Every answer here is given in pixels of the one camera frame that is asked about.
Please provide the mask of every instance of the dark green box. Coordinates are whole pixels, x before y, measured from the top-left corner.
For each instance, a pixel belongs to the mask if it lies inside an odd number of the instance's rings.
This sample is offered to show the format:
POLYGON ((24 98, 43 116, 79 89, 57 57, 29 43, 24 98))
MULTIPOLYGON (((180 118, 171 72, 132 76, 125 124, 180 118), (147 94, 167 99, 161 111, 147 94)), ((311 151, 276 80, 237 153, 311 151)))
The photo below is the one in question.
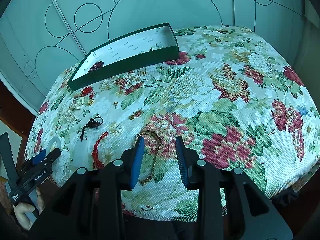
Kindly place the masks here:
POLYGON ((77 90, 127 71, 178 58, 177 39, 169 23, 154 25, 123 35, 91 50, 72 74, 68 86, 77 90), (88 73, 88 69, 100 60, 107 64, 88 73))

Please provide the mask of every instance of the white flower pattern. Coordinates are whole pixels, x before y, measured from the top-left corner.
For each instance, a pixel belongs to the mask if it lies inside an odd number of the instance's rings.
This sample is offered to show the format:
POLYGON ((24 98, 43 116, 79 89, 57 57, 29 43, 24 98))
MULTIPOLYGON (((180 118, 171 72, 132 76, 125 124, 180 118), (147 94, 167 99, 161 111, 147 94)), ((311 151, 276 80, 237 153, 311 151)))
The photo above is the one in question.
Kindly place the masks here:
POLYGON ((302 135, 306 146, 314 142, 316 138, 315 118, 306 116, 303 119, 302 135))
POLYGON ((209 77, 197 74, 178 77, 165 93, 169 97, 167 102, 174 102, 174 111, 183 117, 209 111, 220 96, 209 77))
POLYGON ((263 75, 269 75, 271 68, 266 62, 266 58, 260 54, 251 54, 248 56, 251 66, 263 75))

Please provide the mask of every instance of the red flower pattern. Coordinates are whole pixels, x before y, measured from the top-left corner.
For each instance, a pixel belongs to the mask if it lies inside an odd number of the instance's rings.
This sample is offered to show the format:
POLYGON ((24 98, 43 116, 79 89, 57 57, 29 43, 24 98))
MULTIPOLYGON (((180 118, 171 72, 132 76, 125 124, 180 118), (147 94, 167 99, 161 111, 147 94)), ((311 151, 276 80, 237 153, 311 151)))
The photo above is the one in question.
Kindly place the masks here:
POLYGON ((62 82, 60 88, 61 88, 61 89, 64 88, 67 84, 68 84, 68 79, 65 79, 65 80, 62 82))
MULTIPOLYGON (((194 136, 185 126, 187 119, 176 113, 154 114, 150 117, 145 129, 154 131, 161 139, 161 146, 157 155, 169 159, 176 159, 175 143, 176 137, 181 135, 185 145, 190 144, 194 136)), ((151 154, 155 154, 157 141, 151 135, 145 137, 145 145, 150 149, 151 154)))
POLYGON ((188 54, 184 51, 179 51, 179 59, 166 61, 167 65, 183 65, 190 61, 190 58, 187 56, 188 54))
POLYGON ((213 164, 218 169, 228 168, 231 162, 243 163, 247 169, 254 167, 257 157, 252 154, 252 149, 247 141, 241 142, 242 134, 234 126, 227 128, 227 136, 212 134, 211 140, 203 140, 201 153, 204 160, 213 164))
POLYGON ((249 78, 252 78, 253 81, 256 84, 261 85, 263 83, 263 75, 260 74, 258 71, 256 71, 255 69, 252 69, 250 66, 248 65, 244 65, 244 75, 246 75, 249 78))
POLYGON ((39 109, 39 114, 44 113, 49 108, 49 100, 45 101, 39 109))
POLYGON ((238 142, 235 144, 234 149, 236 151, 236 159, 240 162, 247 163, 249 161, 249 155, 251 153, 251 148, 247 142, 238 142))
POLYGON ((253 138, 252 136, 249 136, 248 139, 247 139, 247 143, 252 146, 252 147, 255 147, 256 145, 256 140, 255 138, 253 138))
POLYGON ((197 59, 201 59, 201 58, 205 58, 205 55, 203 55, 203 54, 198 54, 198 55, 197 55, 197 59))
POLYGON ((132 85, 128 89, 126 89, 125 87, 126 87, 127 83, 129 83, 129 80, 124 79, 124 78, 118 78, 115 81, 115 85, 120 86, 119 89, 123 90, 124 94, 126 96, 131 94, 132 92, 135 92, 136 90, 138 90, 143 85, 143 82, 139 82, 139 83, 136 83, 136 84, 132 85))
POLYGON ((33 149, 33 152, 37 154, 39 152, 40 144, 41 144, 41 135, 43 134, 43 128, 41 128, 37 135, 37 142, 33 149))
POLYGON ((224 66, 217 73, 217 75, 225 77, 226 81, 223 82, 222 78, 217 78, 215 74, 211 76, 212 83, 215 89, 221 92, 219 98, 228 98, 231 101, 235 101, 238 98, 242 98, 244 102, 248 103, 250 100, 248 83, 240 78, 236 78, 236 72, 232 71, 229 64, 224 63, 224 66))
POLYGON ((233 144, 240 142, 240 139, 242 138, 242 134, 238 131, 238 129, 235 126, 227 126, 227 136, 226 140, 228 142, 232 142, 233 144))
POLYGON ((274 100, 272 103, 275 111, 271 111, 271 116, 275 120, 275 124, 279 131, 288 130, 292 136, 293 147, 297 152, 297 157, 302 162, 304 157, 304 142, 302 136, 303 120, 301 113, 289 107, 285 107, 284 103, 274 100))
POLYGON ((121 208, 122 208, 122 213, 129 215, 129 216, 136 216, 133 212, 129 211, 129 210, 125 210, 125 204, 121 203, 121 208))
POLYGON ((279 131, 286 130, 287 125, 287 109, 284 103, 279 100, 272 102, 272 107, 275 109, 271 111, 271 116, 275 120, 275 124, 279 131))
POLYGON ((302 83, 301 79, 290 66, 284 67, 283 74, 287 79, 296 82, 299 86, 304 87, 304 84, 302 83))

